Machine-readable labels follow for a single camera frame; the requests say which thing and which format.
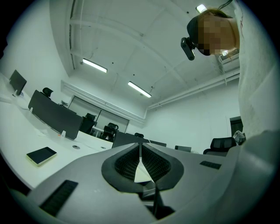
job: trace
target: window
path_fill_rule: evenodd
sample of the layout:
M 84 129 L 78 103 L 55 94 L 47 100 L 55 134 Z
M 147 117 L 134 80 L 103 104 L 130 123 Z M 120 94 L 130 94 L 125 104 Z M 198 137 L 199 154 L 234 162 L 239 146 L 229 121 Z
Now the window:
M 241 117 L 233 117 L 230 118 L 231 121 L 231 136 L 235 134 L 236 131 L 243 131 L 243 124 L 241 121 Z
M 109 123 L 113 123 L 119 126 L 120 132 L 125 132 L 129 122 L 127 119 L 94 106 L 78 97 L 73 98 L 69 109 L 76 112 L 79 116 L 86 116 L 87 113 L 95 115 L 96 118 L 94 121 L 97 122 L 96 127 L 100 129 L 104 129 L 104 126 L 107 126 Z

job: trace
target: person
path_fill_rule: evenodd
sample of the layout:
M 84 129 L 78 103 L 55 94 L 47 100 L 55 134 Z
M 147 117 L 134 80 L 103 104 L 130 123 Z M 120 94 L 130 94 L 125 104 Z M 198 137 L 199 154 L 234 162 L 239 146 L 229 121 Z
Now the person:
M 239 49 L 238 100 L 248 139 L 280 128 L 279 58 L 255 15 L 238 0 L 233 4 L 235 18 L 208 9 L 188 23 L 187 31 L 194 46 L 206 56 Z

